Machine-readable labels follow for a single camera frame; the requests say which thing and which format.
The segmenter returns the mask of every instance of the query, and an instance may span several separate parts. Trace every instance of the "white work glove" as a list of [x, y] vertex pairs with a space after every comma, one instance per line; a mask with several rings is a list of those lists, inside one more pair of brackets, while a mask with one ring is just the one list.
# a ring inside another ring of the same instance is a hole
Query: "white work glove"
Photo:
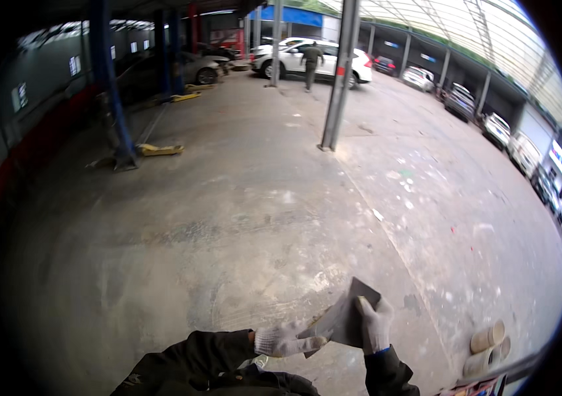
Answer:
[[358, 297], [356, 307], [363, 317], [362, 321], [362, 349], [365, 355], [372, 355], [390, 347], [389, 330], [391, 322], [395, 316], [395, 310], [385, 300], [381, 298], [378, 304], [373, 307], [365, 297]]
[[296, 338], [301, 331], [308, 328], [312, 321], [285, 322], [271, 328], [256, 329], [254, 332], [254, 353], [272, 357], [285, 357], [295, 353], [321, 349], [329, 341], [325, 337]]

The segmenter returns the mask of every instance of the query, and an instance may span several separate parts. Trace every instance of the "dark pants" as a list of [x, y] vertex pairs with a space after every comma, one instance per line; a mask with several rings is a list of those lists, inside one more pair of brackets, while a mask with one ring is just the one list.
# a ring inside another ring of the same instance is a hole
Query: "dark pants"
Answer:
[[314, 63], [305, 64], [305, 88], [312, 89], [314, 75], [317, 73], [317, 66]]

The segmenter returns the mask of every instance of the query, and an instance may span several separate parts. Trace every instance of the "stained floor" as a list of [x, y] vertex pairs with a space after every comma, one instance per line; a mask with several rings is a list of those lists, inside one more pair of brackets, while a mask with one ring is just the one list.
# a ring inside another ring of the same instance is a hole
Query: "stained floor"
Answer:
[[[106, 154], [101, 131], [68, 143], [16, 219], [4, 274], [33, 369], [56, 394], [109, 393], [144, 353], [311, 317], [351, 276], [396, 307], [391, 342], [424, 393], [459, 376], [468, 337], [498, 318], [508, 359], [544, 344], [562, 312], [547, 209], [472, 125], [375, 80], [350, 92], [334, 154], [316, 148], [329, 85], [276, 90], [249, 72], [167, 106], [148, 143], [180, 156], [113, 174], [85, 169]], [[160, 111], [130, 114], [134, 134]], [[364, 392], [362, 352], [342, 345], [269, 369]]]

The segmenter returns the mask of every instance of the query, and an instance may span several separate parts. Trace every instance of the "person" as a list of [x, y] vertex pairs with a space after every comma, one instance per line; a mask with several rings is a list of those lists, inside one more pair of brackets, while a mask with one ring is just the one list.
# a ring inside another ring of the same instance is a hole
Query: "person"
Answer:
[[[389, 343], [393, 307], [381, 299], [374, 311], [364, 297], [358, 297], [356, 307], [363, 317], [364, 384], [369, 395], [419, 395], [417, 386], [408, 383], [412, 370], [397, 358]], [[306, 378], [261, 368], [268, 356], [310, 352], [328, 342], [325, 337], [297, 339], [306, 328], [306, 321], [294, 321], [255, 331], [194, 331], [162, 353], [145, 355], [111, 394], [193, 395], [209, 391], [214, 395], [318, 396]], [[239, 368], [248, 359], [258, 361]]]
[[312, 43], [311, 46], [303, 50], [303, 57], [301, 58], [300, 65], [303, 64], [305, 60], [305, 92], [312, 91], [312, 83], [314, 82], [314, 76], [317, 72], [318, 58], [321, 58], [321, 66], [325, 64], [325, 57], [323, 56], [323, 51], [317, 47], [317, 42]]

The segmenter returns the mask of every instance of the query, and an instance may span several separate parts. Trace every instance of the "translucent roof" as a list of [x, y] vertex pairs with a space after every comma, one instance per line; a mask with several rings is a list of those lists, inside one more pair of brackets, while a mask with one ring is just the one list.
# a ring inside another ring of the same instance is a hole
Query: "translucent roof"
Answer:
[[[341, 0], [286, 0], [285, 4], [342, 12]], [[467, 48], [530, 92], [562, 126], [562, 77], [540, 34], [514, 1], [361, 0], [360, 15], [440, 36], [458, 50]]]

